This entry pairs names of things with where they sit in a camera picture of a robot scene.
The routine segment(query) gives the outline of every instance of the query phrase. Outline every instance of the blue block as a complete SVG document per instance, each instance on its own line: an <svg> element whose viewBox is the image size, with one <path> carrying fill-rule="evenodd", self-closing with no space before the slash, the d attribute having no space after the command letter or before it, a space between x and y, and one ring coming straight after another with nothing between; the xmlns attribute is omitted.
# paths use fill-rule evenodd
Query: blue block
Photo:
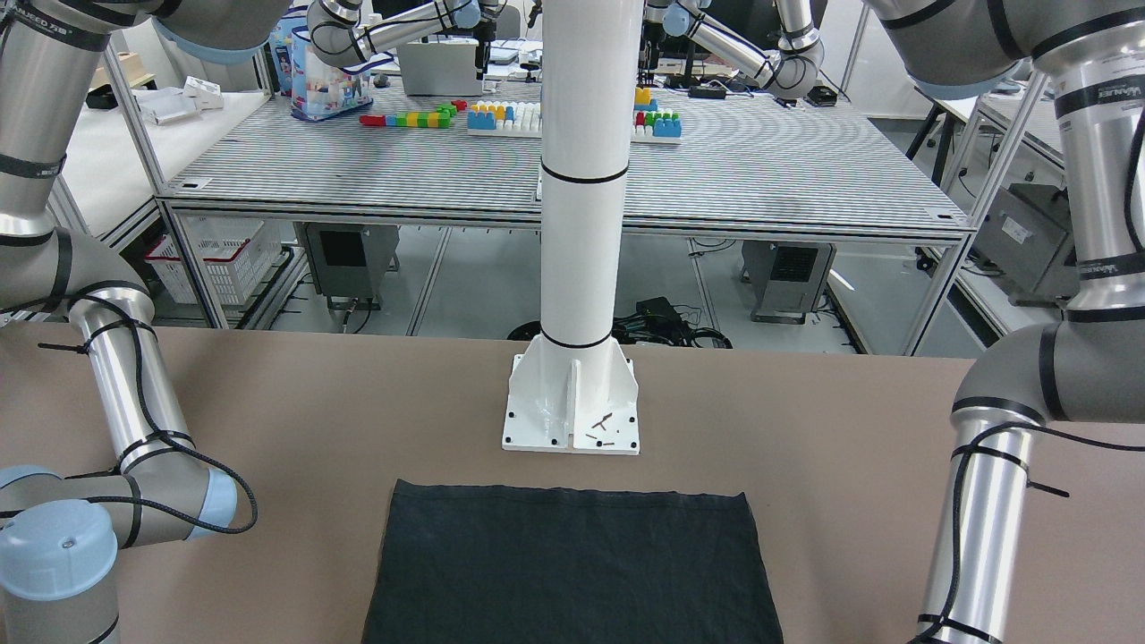
<svg viewBox="0 0 1145 644"><path fill-rule="evenodd" d="M684 124L678 118L658 118L652 126L653 136L682 136Z"/></svg>
<svg viewBox="0 0 1145 644"><path fill-rule="evenodd" d="M469 129L497 129L497 116L493 112L471 111L467 118Z"/></svg>

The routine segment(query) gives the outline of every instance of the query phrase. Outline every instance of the black cloth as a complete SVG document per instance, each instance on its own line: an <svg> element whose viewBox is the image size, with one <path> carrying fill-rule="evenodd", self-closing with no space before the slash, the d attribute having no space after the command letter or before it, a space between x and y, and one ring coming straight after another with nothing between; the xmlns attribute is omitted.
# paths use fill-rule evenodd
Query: black cloth
<svg viewBox="0 0 1145 644"><path fill-rule="evenodd" d="M783 635L743 494L398 480L363 642L779 644Z"/></svg>

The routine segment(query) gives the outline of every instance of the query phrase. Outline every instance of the white pole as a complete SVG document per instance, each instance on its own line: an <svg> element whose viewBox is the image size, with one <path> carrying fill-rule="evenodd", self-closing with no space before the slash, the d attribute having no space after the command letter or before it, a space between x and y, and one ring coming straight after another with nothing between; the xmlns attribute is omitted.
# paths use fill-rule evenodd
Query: white pole
<svg viewBox="0 0 1145 644"><path fill-rule="evenodd" d="M642 0L545 5L544 333L510 379L506 449L640 449L635 379L609 333L642 10Z"/></svg>

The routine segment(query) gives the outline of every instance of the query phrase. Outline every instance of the gray floor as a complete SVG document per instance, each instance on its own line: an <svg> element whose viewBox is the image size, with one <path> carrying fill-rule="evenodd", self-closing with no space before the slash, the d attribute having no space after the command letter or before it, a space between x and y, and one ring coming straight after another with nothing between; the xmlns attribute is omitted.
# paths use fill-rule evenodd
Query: gray floor
<svg viewBox="0 0 1145 644"><path fill-rule="evenodd" d="M919 125L875 123L903 150ZM979 139L963 178L966 188L955 182L951 189L951 198L968 211L973 203L970 190L980 189L992 143L989 135ZM923 147L915 163L930 173L934 156L934 148ZM1011 179L1021 180L1025 173L1022 163L1014 163ZM427 284L443 241L440 269ZM711 245L719 239L697 242ZM663 296L681 305L681 312L686 311L696 325L719 329L737 350L855 351L832 314L811 315L802 325L752 322L751 288L740 280L740 245L695 254L704 250L684 237L626 235L621 249L616 314L630 314L637 301ZM899 353L930 284L930 278L915 268L914 248L845 244L837 252L829 280L834 299L824 298L823 306L830 308L837 301L869 352ZM370 313L369 319L364 311L354 313L347 321L347 332L362 325L362 333L492 339L504 338L540 315L540 242L536 233L403 227L397 254L400 269L388 273L382 283L382 308ZM310 282L303 278L273 328L342 332L342 313L329 312L325 298L314 292ZM947 305L922 354L973 358L982 350L966 323Z"/></svg>

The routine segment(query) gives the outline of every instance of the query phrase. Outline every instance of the plastic crate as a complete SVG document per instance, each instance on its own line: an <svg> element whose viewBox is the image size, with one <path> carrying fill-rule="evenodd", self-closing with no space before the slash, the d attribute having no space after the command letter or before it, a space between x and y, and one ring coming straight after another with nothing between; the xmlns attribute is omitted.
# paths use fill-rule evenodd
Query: plastic crate
<svg viewBox="0 0 1145 644"><path fill-rule="evenodd" d="M271 226L258 219L198 218L187 222L198 237L207 278L222 304L242 306L274 264L282 244ZM195 304L195 290L174 239L164 235L143 260L155 268L176 304Z"/></svg>

